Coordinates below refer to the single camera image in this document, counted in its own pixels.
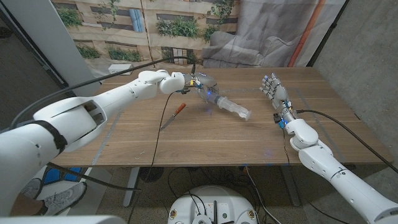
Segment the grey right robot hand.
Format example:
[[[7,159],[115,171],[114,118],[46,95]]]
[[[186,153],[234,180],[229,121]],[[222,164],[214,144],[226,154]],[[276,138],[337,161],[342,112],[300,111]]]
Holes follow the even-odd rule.
[[[260,90],[265,94],[268,99],[271,100],[271,104],[276,110],[277,114],[286,123],[289,123],[295,119],[298,119],[296,111],[292,107],[289,95],[285,86],[275,76],[274,73],[271,76],[265,76],[262,79],[262,86]]]

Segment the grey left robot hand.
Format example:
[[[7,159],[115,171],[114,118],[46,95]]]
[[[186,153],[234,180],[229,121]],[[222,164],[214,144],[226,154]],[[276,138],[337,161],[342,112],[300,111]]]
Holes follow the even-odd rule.
[[[195,88],[198,96],[205,102],[216,103],[219,97],[219,88],[216,80],[202,72],[185,74],[183,92]]]

